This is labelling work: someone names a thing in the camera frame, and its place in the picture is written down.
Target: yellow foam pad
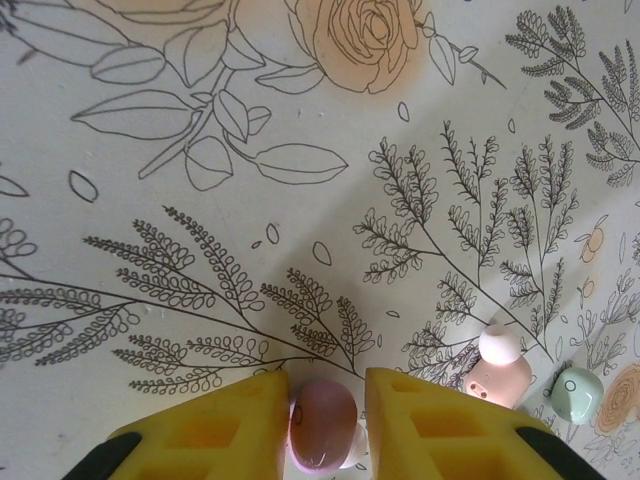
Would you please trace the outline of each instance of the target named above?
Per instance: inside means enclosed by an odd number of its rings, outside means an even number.
[[[365,405],[377,480],[561,480],[516,433],[524,413],[384,368],[366,373]]]
[[[142,441],[109,480],[279,480],[288,419],[285,372],[242,380],[114,432]]]

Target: small plastic toy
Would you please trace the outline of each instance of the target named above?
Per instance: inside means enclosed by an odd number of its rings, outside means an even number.
[[[260,374],[132,423],[63,480],[281,480],[287,383]],[[604,480],[524,413],[384,368],[365,397],[375,480]]]
[[[531,384],[531,367],[520,354],[518,338],[506,327],[490,325],[479,339],[482,359],[465,378],[465,391],[513,408]]]
[[[591,420],[602,397],[604,386],[600,379],[584,368],[571,367],[558,376],[551,391],[551,406],[558,416],[576,425]]]
[[[289,447],[293,462],[306,474],[328,475],[358,463],[367,438],[351,392],[332,380],[306,385],[293,407]]]

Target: floral patterned surface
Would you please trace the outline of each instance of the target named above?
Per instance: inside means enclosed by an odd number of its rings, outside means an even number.
[[[268,370],[460,389],[499,322],[637,478],[640,5],[512,3],[0,0],[0,476]]]

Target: rose drawing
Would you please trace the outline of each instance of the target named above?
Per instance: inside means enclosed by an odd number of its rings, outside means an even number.
[[[336,85],[378,93],[389,87],[418,46],[411,0],[289,2],[298,44]]]
[[[640,399],[640,364],[625,368],[613,381],[600,406],[596,430],[611,435],[624,423]]]

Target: pink egg-shaped object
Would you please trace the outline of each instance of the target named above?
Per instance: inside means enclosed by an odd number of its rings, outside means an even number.
[[[316,380],[298,395],[289,424],[289,445],[304,473],[326,475],[340,468],[351,450],[358,409],[351,392],[331,380]]]

